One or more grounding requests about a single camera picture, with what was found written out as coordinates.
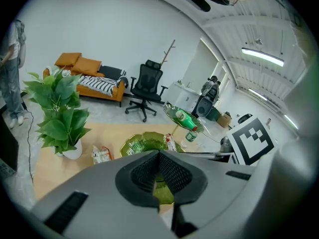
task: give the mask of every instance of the grey floor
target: grey floor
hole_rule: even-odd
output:
[[[30,129],[30,170],[33,175],[40,148],[42,146],[42,141],[37,141],[39,133],[35,132],[35,130],[38,129],[37,124],[42,122],[43,111],[39,105],[30,102],[28,100],[28,96],[25,96],[23,99],[28,110],[33,114],[34,121],[30,129],[32,117],[30,113],[25,112],[24,123],[21,126],[16,125],[11,130],[12,134],[19,142],[18,169],[14,175],[4,179],[3,184],[11,199],[29,210],[35,204],[35,194],[29,173],[29,145],[27,142],[27,136]],[[128,115],[124,113],[125,108],[129,107],[129,101],[129,98],[124,98],[122,101],[122,107],[120,108],[117,102],[81,97],[81,108],[89,109],[90,115],[87,119],[88,122],[118,124],[143,123],[143,113],[141,110],[130,111]],[[173,124],[171,119],[169,119],[164,113],[162,105],[152,103],[151,107],[157,111],[157,116],[154,117],[151,112],[147,112],[148,120],[146,123]],[[8,112],[4,112],[2,116],[5,122],[9,123]],[[199,134],[195,140],[198,145],[198,151],[218,151],[219,141],[226,134],[226,129],[211,121],[207,121],[205,126],[209,131],[209,133],[207,131],[205,132],[205,135],[207,136]]]

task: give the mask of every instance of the ceiling light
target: ceiling light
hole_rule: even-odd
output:
[[[246,49],[246,48],[241,48],[241,51],[244,53],[244,54],[247,54],[247,55],[252,55],[252,56],[255,56],[255,57],[259,57],[259,58],[262,58],[262,59],[266,59],[270,62],[273,62],[279,66],[284,66],[284,61],[280,58],[276,58],[272,55],[269,55],[267,53],[264,53],[262,51],[258,51],[258,50],[252,50],[252,49]]]
[[[256,91],[252,90],[252,89],[248,89],[250,92],[254,93],[255,95],[257,95],[258,97],[262,98],[263,100],[267,101],[267,98],[263,97],[262,95],[260,95],[259,93],[257,93]]]
[[[289,122],[290,122],[296,129],[298,129],[298,127],[296,126],[296,124],[293,123],[293,121],[292,121],[287,115],[285,115],[285,118],[286,118],[287,120],[289,120]]]

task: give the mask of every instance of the white wall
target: white wall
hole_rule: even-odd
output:
[[[189,87],[200,93],[203,84],[207,82],[207,78],[211,76],[217,63],[216,57],[202,41],[199,41],[195,55],[184,74],[182,82],[185,85],[191,82]]]
[[[252,114],[257,116],[261,122],[266,123],[268,118],[271,118],[270,132],[274,138],[278,141],[278,146],[282,146],[289,140],[296,139],[297,137],[283,124],[274,114],[262,107],[260,104],[249,98],[248,96],[238,92],[231,91],[231,89],[225,89],[224,94],[228,94],[224,97],[223,103],[217,107],[217,109],[224,113],[229,112],[232,116],[231,125],[238,125],[238,119],[245,114]]]
[[[19,18],[27,35],[22,89],[22,80],[30,79],[27,71],[42,74],[62,52],[82,52],[138,77],[140,64],[161,62],[176,39],[159,83],[169,87],[183,77],[204,36],[193,21],[160,0],[30,0]]]

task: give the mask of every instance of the orange cushion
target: orange cushion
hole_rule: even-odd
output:
[[[101,63],[102,61],[79,57],[78,61],[76,61],[74,67],[72,68],[72,72],[98,76],[97,74],[98,70],[100,69]]]
[[[62,53],[55,62],[56,66],[74,66],[82,53]]]

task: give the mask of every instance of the green glass plate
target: green glass plate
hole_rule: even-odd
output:
[[[168,149],[165,135],[157,132],[144,132],[135,134],[130,139],[127,139],[120,150],[122,157],[133,155],[148,150]],[[175,142],[178,152],[185,152],[178,143]],[[163,181],[163,177],[156,177],[157,186],[154,196],[159,199],[159,204],[171,204],[174,202],[174,196],[168,189],[167,184]]]
[[[181,108],[179,108],[179,107],[177,107],[177,106],[164,105],[164,111],[165,111],[165,113],[167,114],[167,116],[169,116],[170,119],[171,119],[172,121],[174,121],[176,124],[178,124],[179,126],[181,126],[181,127],[185,128],[185,129],[189,130],[188,128],[182,126],[182,125],[179,123],[179,121],[178,121],[178,119],[177,119],[177,117],[176,117],[176,115],[175,115],[178,110],[184,111],[183,109],[181,109]],[[203,133],[203,132],[204,132],[204,127],[203,127],[203,125],[199,122],[199,120],[198,120],[197,118],[195,118],[192,114],[188,113],[187,111],[184,111],[184,112],[187,113],[187,114],[191,117],[191,120],[192,120],[192,121],[195,123],[195,125],[197,126],[197,129],[196,129],[196,131],[194,131],[194,132],[196,132],[196,133]]]

